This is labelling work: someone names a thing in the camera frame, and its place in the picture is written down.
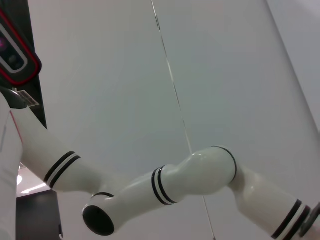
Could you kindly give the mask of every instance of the white wall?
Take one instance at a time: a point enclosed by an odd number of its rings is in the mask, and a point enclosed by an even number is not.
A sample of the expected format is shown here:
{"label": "white wall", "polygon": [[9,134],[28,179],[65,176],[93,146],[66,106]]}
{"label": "white wall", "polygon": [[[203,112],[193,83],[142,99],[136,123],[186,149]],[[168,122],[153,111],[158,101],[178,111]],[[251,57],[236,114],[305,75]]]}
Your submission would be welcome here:
{"label": "white wall", "polygon": [[[193,151],[221,144],[309,205],[319,137],[264,0],[155,0]],[[206,198],[217,239],[270,239],[228,189]]]}
{"label": "white wall", "polygon": [[[267,3],[154,4],[192,150],[228,146],[307,204],[319,201],[317,130]],[[29,5],[51,132],[92,164],[130,177],[189,154],[149,0]],[[59,195],[65,239],[102,239],[82,223],[88,197]],[[228,189],[206,200],[218,240],[269,239],[236,211]],[[206,217],[201,198],[189,197],[109,239],[209,240]]]}

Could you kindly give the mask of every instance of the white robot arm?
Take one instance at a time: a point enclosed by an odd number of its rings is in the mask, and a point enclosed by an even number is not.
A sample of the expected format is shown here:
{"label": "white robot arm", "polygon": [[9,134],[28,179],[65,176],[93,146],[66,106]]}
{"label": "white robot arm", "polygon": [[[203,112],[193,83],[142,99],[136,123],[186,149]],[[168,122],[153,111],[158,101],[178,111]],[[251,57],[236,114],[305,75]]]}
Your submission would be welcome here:
{"label": "white robot arm", "polygon": [[6,91],[0,92],[23,142],[22,163],[55,191],[92,194],[83,219],[98,235],[109,236],[130,219],[176,204],[187,195],[211,195],[229,187],[239,211],[273,239],[320,239],[320,224],[315,223],[318,207],[311,212],[300,200],[240,165],[224,147],[196,152],[177,166],[160,167],[122,187],[120,178],[65,147],[19,103],[16,93]]}

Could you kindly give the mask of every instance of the white robot body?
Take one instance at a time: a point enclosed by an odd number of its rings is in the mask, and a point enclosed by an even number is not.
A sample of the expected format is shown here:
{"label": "white robot body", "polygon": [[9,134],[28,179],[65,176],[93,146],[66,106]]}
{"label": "white robot body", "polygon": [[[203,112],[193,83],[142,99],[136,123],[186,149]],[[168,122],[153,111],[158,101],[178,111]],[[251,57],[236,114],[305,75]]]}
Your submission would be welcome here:
{"label": "white robot body", "polygon": [[16,239],[17,176],[22,154],[15,120],[0,93],[0,240]]}

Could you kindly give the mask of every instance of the robotic arm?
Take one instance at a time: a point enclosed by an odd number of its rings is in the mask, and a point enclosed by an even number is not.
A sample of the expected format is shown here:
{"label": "robotic arm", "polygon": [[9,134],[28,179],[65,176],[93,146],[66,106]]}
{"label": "robotic arm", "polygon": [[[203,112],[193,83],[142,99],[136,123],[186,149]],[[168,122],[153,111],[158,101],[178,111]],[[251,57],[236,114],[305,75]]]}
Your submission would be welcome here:
{"label": "robotic arm", "polygon": [[211,195],[228,187],[238,210],[273,239],[320,239],[320,223],[315,223],[319,207],[311,211],[240,165],[224,147],[196,152],[177,166],[157,168],[123,187],[118,176],[90,165],[51,135],[15,92],[4,88],[0,92],[23,142],[22,163],[54,191],[92,194],[83,219],[98,235],[109,236],[130,219],[176,204],[187,195]]}

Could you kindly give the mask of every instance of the dark surface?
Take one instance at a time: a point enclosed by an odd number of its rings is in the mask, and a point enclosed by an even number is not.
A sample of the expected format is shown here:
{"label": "dark surface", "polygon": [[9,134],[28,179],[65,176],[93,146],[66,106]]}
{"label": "dark surface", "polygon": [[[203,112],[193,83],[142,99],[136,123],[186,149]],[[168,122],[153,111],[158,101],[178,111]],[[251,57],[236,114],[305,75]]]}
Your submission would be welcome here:
{"label": "dark surface", "polygon": [[[11,19],[14,19],[14,24],[23,33],[29,44],[35,48],[32,25],[30,19],[28,0],[0,0],[1,5],[9,13]],[[9,87],[5,82],[0,82],[0,85]],[[26,90],[39,103],[39,106],[32,107],[31,110],[39,119],[43,126],[47,127],[45,109],[41,92],[39,76],[35,77],[26,85],[17,88],[18,91]]]}
{"label": "dark surface", "polygon": [[16,240],[60,240],[57,194],[44,191],[16,199]]}
{"label": "dark surface", "polygon": [[27,103],[16,92],[0,86],[0,93],[2,93],[11,109],[27,108]]}
{"label": "dark surface", "polygon": [[115,231],[111,218],[97,206],[87,206],[83,210],[83,220],[92,232],[100,236],[109,236]]}

